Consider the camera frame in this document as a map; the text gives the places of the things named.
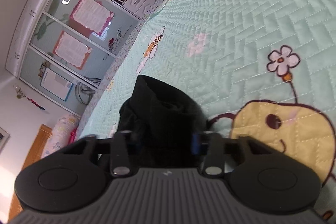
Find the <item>floral rolled duvet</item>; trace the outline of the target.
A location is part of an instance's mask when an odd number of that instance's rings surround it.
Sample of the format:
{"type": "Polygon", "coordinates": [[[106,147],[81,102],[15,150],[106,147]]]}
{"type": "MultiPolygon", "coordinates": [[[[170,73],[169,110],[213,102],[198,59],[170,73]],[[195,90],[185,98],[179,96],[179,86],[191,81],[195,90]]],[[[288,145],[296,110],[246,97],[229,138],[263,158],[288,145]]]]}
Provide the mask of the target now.
{"type": "Polygon", "coordinates": [[[73,114],[67,114],[59,118],[43,148],[41,158],[67,146],[71,139],[71,133],[77,128],[78,124],[79,118],[73,114]]]}

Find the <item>black garment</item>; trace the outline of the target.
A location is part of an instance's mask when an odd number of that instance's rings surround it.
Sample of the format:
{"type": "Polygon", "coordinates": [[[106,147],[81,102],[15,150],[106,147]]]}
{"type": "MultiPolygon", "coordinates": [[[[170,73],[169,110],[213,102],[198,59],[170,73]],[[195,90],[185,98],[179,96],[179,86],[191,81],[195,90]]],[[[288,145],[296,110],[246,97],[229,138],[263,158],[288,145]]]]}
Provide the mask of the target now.
{"type": "Polygon", "coordinates": [[[118,131],[130,163],[146,168],[196,168],[201,162],[199,134],[207,118],[181,90],[153,77],[137,76],[132,95],[120,108],[118,131]]]}

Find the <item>purple dotted bedsheet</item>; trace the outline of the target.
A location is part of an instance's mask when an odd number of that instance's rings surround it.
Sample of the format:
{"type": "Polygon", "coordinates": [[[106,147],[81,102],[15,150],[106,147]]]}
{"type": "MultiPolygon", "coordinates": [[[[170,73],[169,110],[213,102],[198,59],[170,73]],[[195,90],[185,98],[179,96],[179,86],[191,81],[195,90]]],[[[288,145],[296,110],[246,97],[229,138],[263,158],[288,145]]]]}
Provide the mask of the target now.
{"type": "Polygon", "coordinates": [[[156,0],[153,4],[149,6],[149,8],[145,9],[144,16],[141,18],[139,23],[135,26],[129,37],[127,38],[126,42],[121,47],[119,53],[117,54],[117,57],[115,61],[112,62],[112,65],[107,70],[104,78],[102,79],[101,84],[99,85],[98,89],[96,90],[95,94],[93,95],[93,98],[89,102],[89,105],[86,107],[84,114],[81,116],[81,120],[79,122],[78,128],[76,130],[76,139],[80,138],[80,135],[82,134],[82,131],[84,130],[86,124],[89,121],[89,118],[96,107],[98,101],[100,100],[102,94],[104,93],[105,89],[108,87],[110,82],[112,81],[112,78],[118,71],[119,67],[125,60],[127,54],[129,53],[131,47],[133,46],[142,26],[145,24],[146,20],[151,16],[152,13],[155,12],[157,8],[161,4],[163,4],[165,0],[156,0]]]}

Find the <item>sliding door wardrobe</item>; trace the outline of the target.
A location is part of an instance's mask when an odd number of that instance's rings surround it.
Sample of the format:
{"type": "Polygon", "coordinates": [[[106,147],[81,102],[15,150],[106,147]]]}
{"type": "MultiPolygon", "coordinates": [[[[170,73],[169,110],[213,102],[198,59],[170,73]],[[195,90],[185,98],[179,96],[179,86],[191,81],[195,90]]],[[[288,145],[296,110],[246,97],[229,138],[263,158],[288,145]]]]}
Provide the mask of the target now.
{"type": "Polygon", "coordinates": [[[124,0],[27,0],[5,68],[39,94],[82,115],[139,22],[124,0]]]}

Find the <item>hanging wall ornament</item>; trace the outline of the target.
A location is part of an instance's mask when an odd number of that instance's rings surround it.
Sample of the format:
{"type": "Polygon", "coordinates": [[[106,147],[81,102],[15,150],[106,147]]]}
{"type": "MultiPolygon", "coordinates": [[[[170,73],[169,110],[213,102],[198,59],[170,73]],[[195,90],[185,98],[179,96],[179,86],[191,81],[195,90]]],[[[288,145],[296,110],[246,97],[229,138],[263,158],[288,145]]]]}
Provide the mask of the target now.
{"type": "Polygon", "coordinates": [[[35,102],[30,97],[26,96],[26,94],[23,92],[22,88],[19,85],[15,84],[14,85],[14,89],[15,89],[15,92],[16,92],[16,97],[18,99],[25,98],[26,100],[28,100],[30,103],[32,103],[33,105],[35,105],[40,110],[45,110],[45,108],[43,106],[41,106],[40,104],[38,104],[37,102],[35,102]]]}

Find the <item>mint bee quilt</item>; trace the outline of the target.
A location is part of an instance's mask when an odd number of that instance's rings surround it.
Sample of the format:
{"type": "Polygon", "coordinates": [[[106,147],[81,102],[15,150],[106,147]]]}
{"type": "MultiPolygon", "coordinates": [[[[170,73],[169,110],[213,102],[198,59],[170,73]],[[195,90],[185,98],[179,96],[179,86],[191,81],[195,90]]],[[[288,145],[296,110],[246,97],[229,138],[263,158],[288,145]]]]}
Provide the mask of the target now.
{"type": "Polygon", "coordinates": [[[335,223],[335,0],[165,0],[142,26],[80,137],[111,137],[138,75],[190,96],[225,137],[308,165],[335,223]]]}

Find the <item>white drawer cabinet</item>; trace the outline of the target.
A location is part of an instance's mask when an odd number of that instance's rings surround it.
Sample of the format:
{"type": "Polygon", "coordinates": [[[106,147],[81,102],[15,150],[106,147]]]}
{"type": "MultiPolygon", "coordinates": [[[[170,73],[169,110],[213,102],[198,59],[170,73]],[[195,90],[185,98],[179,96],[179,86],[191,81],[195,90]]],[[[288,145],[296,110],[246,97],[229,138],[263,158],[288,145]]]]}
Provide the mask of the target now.
{"type": "Polygon", "coordinates": [[[122,7],[138,18],[142,18],[156,0],[124,0],[122,7]]]}

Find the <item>framed wall picture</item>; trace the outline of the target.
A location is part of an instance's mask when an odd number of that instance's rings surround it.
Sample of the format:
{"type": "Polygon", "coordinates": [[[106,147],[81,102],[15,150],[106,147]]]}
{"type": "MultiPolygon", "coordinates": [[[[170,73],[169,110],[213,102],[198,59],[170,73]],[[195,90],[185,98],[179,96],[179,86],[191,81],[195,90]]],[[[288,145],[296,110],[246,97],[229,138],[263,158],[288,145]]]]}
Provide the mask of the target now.
{"type": "Polygon", "coordinates": [[[0,128],[0,152],[3,150],[9,138],[10,135],[4,129],[0,128]]]}

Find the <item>red patterned sheet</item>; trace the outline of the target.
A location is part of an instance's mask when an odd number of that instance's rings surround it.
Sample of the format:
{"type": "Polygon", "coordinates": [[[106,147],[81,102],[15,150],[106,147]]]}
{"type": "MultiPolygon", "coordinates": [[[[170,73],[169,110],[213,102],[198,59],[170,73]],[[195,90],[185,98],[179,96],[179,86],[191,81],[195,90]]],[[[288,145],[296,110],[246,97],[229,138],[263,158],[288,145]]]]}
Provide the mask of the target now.
{"type": "Polygon", "coordinates": [[[73,129],[72,132],[70,133],[70,138],[69,138],[68,144],[71,144],[75,141],[76,131],[77,131],[77,128],[73,129]]]}

